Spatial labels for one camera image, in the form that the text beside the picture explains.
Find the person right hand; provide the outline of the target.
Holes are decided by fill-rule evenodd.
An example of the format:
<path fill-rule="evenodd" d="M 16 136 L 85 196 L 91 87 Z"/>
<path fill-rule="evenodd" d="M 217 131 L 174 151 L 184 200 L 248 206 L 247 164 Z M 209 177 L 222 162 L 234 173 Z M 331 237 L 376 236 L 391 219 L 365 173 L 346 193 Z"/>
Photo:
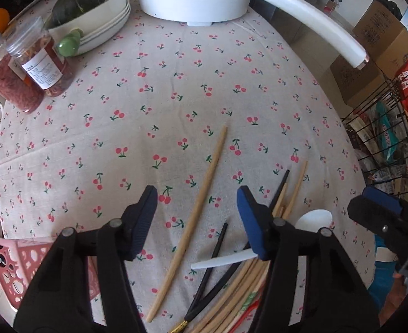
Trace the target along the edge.
<path fill-rule="evenodd" d="M 407 288 L 405 285 L 405 277 L 396 273 L 393 275 L 393 278 L 391 290 L 387 294 L 385 303 L 378 315 L 380 326 L 391 318 L 406 297 Z"/>

